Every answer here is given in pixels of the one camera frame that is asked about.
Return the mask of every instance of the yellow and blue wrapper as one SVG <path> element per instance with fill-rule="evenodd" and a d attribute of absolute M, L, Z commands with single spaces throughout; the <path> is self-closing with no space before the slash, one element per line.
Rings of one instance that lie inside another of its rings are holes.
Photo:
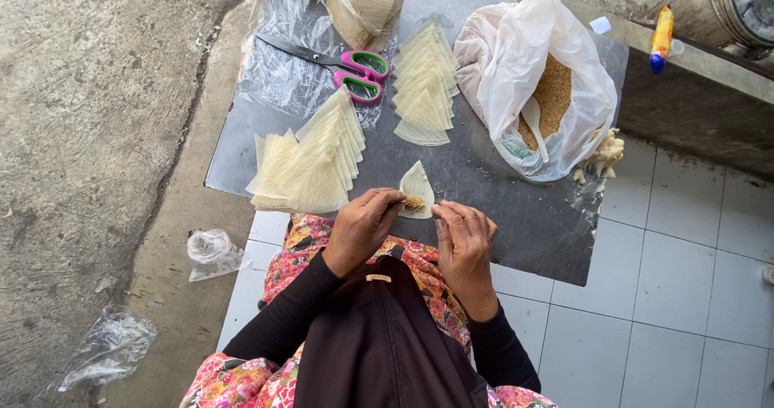
<path fill-rule="evenodd" d="M 650 68 L 654 74 L 661 73 L 666 65 L 666 57 L 672 46 L 672 25 L 674 16 L 669 5 L 664 6 L 659 13 L 659 23 L 655 26 L 653 46 L 650 49 Z"/>

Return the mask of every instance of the hand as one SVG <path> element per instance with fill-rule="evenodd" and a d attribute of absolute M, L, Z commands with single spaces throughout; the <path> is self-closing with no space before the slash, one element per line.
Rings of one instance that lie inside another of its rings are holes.
<path fill-rule="evenodd" d="M 384 243 L 398 218 L 403 192 L 392 187 L 371 189 L 343 206 L 336 216 L 323 260 L 334 275 L 347 278 Z"/>
<path fill-rule="evenodd" d="M 486 322 L 497 314 L 489 257 L 497 225 L 473 207 L 442 200 L 433 205 L 438 231 L 438 266 L 468 316 Z"/>

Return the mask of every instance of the scissor blade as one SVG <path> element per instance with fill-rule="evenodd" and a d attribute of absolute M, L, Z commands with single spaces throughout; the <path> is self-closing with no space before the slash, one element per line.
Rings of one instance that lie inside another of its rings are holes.
<path fill-rule="evenodd" d="M 257 37 L 260 37 L 264 42 L 271 46 L 279 48 L 284 52 L 288 52 L 296 57 L 301 57 L 311 62 L 319 63 L 320 65 L 336 65 L 339 63 L 335 58 L 328 55 L 316 52 L 313 49 L 297 46 L 296 44 L 283 39 L 281 37 L 264 35 L 263 33 L 256 33 Z"/>

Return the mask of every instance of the scissor handle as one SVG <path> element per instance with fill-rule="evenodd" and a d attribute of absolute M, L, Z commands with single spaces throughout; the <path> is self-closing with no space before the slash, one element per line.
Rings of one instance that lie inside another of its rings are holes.
<path fill-rule="evenodd" d="M 379 83 L 374 83 L 365 77 L 356 76 L 345 71 L 336 71 L 334 73 L 334 84 L 337 88 L 341 87 L 342 84 L 346 84 L 350 96 L 358 103 L 373 104 L 382 97 L 382 86 Z M 362 93 L 373 93 L 373 95 L 358 95 Z"/>
<path fill-rule="evenodd" d="M 347 67 L 357 69 L 365 74 L 366 78 L 372 80 L 384 81 L 389 77 L 389 62 L 375 52 L 365 50 L 348 51 L 341 55 L 341 62 Z"/>

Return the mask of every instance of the pink floral fabric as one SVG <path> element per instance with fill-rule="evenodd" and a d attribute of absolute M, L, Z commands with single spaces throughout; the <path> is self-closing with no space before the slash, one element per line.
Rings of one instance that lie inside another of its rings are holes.
<path fill-rule="evenodd" d="M 271 261 L 264 280 L 263 300 L 271 303 L 309 261 L 327 245 L 334 221 L 311 214 L 294 214 L 285 233 L 283 250 Z M 417 287 L 438 329 L 457 340 L 470 354 L 470 334 L 464 308 L 443 281 L 436 265 L 437 250 L 399 237 L 387 236 L 366 264 L 392 255 L 411 269 Z M 304 345 L 282 367 L 263 358 L 243 362 L 212 354 L 199 367 L 181 408 L 290 408 Z M 549 408 L 550 400 L 521 387 L 488 387 L 490 408 Z"/>

